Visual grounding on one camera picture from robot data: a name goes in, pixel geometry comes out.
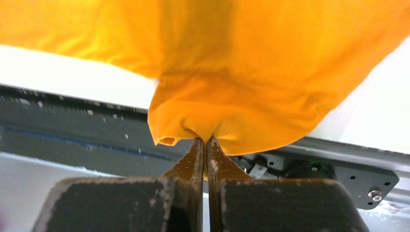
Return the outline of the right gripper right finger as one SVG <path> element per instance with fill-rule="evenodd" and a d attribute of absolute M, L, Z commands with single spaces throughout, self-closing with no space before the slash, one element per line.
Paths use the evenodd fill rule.
<path fill-rule="evenodd" d="M 346 188 L 327 178 L 256 180 L 206 143 L 213 232 L 367 232 Z"/>

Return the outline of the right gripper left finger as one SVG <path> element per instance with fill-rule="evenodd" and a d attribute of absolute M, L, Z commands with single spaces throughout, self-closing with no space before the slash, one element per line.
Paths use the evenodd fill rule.
<path fill-rule="evenodd" d="M 78 177 L 50 190 L 34 232 L 200 232 L 204 142 L 162 176 Z"/>

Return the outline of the yellow t shirt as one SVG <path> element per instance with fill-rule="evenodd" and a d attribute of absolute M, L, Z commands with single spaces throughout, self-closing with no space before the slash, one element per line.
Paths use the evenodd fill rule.
<path fill-rule="evenodd" d="M 410 34 L 407 0 L 3 0 L 1 44 L 158 79 L 154 144 L 309 134 Z"/>

